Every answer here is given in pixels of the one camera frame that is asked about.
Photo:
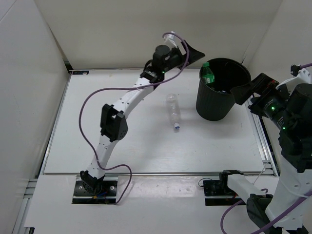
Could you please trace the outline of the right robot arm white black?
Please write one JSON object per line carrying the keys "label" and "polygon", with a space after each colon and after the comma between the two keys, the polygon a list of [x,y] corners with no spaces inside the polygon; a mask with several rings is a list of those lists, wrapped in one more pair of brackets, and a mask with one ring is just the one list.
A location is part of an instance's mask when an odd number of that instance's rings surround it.
{"label": "right robot arm white black", "polygon": [[231,90],[237,104],[250,99],[250,111],[279,129],[280,177],[273,195],[250,183],[240,171],[223,171],[219,190],[235,192],[246,204],[258,233],[305,234],[306,202],[312,197],[312,77],[301,68],[277,82],[266,74]]}

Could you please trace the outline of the green plastic bottle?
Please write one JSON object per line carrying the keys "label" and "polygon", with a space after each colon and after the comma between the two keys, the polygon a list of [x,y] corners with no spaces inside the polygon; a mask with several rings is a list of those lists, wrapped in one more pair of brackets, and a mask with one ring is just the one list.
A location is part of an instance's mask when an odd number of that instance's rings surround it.
{"label": "green plastic bottle", "polygon": [[202,74],[202,78],[203,78],[204,82],[207,85],[210,85],[215,81],[215,76],[214,76],[212,70],[210,69],[209,62],[206,62],[202,65],[201,74]]}

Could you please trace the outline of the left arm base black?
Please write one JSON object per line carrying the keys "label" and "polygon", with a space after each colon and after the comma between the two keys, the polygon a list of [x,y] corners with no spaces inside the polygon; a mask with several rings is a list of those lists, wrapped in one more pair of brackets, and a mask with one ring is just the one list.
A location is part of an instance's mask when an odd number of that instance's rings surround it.
{"label": "left arm base black", "polygon": [[111,205],[117,201],[118,177],[106,176],[95,190],[87,188],[80,177],[76,178],[73,190],[72,204]]}

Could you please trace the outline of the clear bottle blue cap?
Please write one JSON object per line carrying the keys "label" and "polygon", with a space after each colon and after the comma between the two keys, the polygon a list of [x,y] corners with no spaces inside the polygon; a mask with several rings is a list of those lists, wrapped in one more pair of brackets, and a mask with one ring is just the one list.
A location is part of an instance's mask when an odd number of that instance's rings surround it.
{"label": "clear bottle blue cap", "polygon": [[181,113],[176,94],[168,94],[166,96],[166,107],[170,124],[174,131],[179,131],[181,122]]}

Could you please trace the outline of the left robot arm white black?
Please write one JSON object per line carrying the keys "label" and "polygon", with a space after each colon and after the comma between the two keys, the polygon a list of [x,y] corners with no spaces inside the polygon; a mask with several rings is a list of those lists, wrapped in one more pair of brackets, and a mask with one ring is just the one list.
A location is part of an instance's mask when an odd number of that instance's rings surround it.
{"label": "left robot arm white black", "polygon": [[170,48],[159,45],[152,59],[147,61],[142,73],[131,88],[113,104],[104,104],[100,117],[100,139],[97,147],[91,146],[94,152],[93,161],[85,171],[80,172],[82,184],[91,195],[103,191],[102,183],[107,162],[116,144],[128,132],[127,117],[133,109],[160,84],[166,82],[165,73],[173,68],[183,70],[188,65],[205,57],[203,52],[192,48],[185,40],[182,46],[186,53],[182,54],[178,46]]}

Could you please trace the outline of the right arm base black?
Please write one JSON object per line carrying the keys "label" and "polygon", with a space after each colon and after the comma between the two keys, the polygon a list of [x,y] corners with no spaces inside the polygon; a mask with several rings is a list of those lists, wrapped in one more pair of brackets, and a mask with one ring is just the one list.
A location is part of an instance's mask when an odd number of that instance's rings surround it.
{"label": "right arm base black", "polygon": [[232,206],[240,200],[234,191],[223,188],[220,180],[202,178],[197,185],[204,191],[205,206]]}

